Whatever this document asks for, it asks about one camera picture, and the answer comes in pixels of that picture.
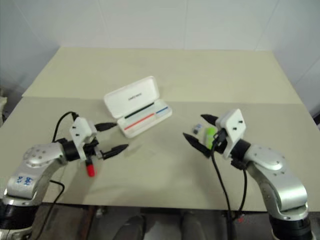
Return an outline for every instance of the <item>black cable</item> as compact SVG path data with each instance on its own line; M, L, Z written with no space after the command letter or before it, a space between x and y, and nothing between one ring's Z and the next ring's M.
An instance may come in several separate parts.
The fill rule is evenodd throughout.
M243 171L243 178L244 178L243 196L242 196L240 207L237 213L235 214L235 217L232 219L233 221L236 220L241 215L242 209L244 208L244 205L245 205L246 196L247 196L248 177L247 177L246 170L243 169L242 171Z
M74 111L68 111L65 114L63 114L60 119L58 120L58 122L56 123L55 129L54 129L54 134L53 134L53 138L52 138L52 142L54 143L56 141L56 137L57 137L57 133L58 133L58 128L59 125L61 123L61 121L69 114L72 114L72 118L73 120L76 120L76 118L79 116L76 112Z
M222 187L224 196L225 196L225 200L226 200L226 204L227 204L227 216L226 216L226 230L227 230L227 238L228 240L232 240L233 239L233 235L232 235L232 229L233 229L233 221L232 221L232 216L231 216L231 207L230 207L230 201L229 201L229 197L228 197L228 193L227 190L225 188L224 182L222 180L218 165L216 163L216 159L215 159L215 148L218 146L218 138L215 138L212 142L212 148L211 148L211 158L212 158L212 163L214 165L216 174L219 178L220 181L220 185Z
M38 236L35 238L35 240L38 240L40 239L40 236L42 234L42 232L44 231L45 229L45 226L47 224L47 221L50 217L50 214L52 212L52 209L54 208L56 202L58 201L58 199L60 198L61 194L65 191L65 185L61 182L58 182L58 181L54 181L54 180L50 180L50 183L53 183L53 184L57 184L57 185L60 185L62 187L62 190L60 191L60 193L58 194L58 196L55 198L55 200L53 201L53 203L51 204L50 208L49 208L49 211L47 212L45 218L44 218L44 221L43 221L43 224L42 224L42 227L38 233Z

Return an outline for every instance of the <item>white pen case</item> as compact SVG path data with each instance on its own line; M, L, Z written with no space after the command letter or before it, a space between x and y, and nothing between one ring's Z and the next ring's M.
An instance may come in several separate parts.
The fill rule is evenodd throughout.
M127 138L133 138L172 115L162 99L156 79L148 76L108 93L104 103Z

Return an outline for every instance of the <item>green object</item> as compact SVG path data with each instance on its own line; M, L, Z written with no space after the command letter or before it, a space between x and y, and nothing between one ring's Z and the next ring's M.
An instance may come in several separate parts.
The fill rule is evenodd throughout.
M212 148L212 142L214 141L214 135L217 133L217 129L215 127L208 127L205 130L205 146L208 149Z

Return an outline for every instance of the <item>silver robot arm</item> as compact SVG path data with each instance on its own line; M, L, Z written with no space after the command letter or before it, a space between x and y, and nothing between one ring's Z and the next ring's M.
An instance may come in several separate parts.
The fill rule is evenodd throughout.
M272 226L274 240L315 240L308 218L307 191L288 168L285 157L271 148L250 144L243 140L245 120L239 109L221 117L201 115L218 128L220 139L216 152L239 169L246 169L258 183ZM207 158L211 150L184 133L187 141Z
M25 152L22 163L10 177L0 201L0 240L31 239L36 212L47 192L52 175L70 161L81 159L93 164L91 157L108 159L128 147L119 145L108 152L98 149L97 131L108 130L115 123L93 125L77 117L70 128L72 141L35 145Z

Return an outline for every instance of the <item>floor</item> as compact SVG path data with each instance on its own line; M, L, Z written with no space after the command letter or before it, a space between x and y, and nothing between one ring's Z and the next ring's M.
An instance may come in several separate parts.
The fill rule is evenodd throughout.
M139 215L138 207L108 207L105 213L93 219L88 240L112 240L124 222ZM144 240L181 240L180 210L144 210L146 216L146 235ZM192 210L202 224L208 240L227 239L226 222L221 211ZM311 212L313 232L320 239L320 213ZM238 240L271 240L269 216L266 213L250 213L235 223Z

